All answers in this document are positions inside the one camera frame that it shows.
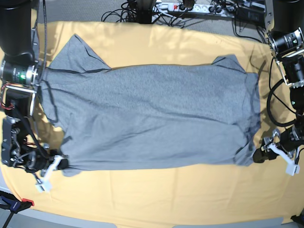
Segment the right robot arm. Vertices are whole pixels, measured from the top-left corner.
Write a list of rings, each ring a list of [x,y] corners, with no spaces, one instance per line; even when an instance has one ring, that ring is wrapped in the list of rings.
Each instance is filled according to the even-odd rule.
[[[0,109],[5,113],[2,124],[3,164],[36,174],[36,186],[50,189],[53,171],[68,166],[67,157],[37,139],[34,109],[38,89],[46,70],[39,60],[38,23],[31,13],[46,12],[43,0],[3,0],[0,3]]]

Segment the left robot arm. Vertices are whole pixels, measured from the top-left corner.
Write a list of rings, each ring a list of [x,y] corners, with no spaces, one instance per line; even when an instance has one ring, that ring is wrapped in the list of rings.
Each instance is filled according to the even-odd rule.
[[[304,2],[302,0],[265,1],[266,38],[281,75],[270,87],[266,110],[271,122],[284,127],[274,129],[272,136],[264,137],[261,147],[253,154],[255,163],[286,156],[293,165],[299,163],[300,149],[304,144]],[[295,119],[278,122],[271,112],[271,100],[275,90],[282,84],[289,87],[290,101]]]

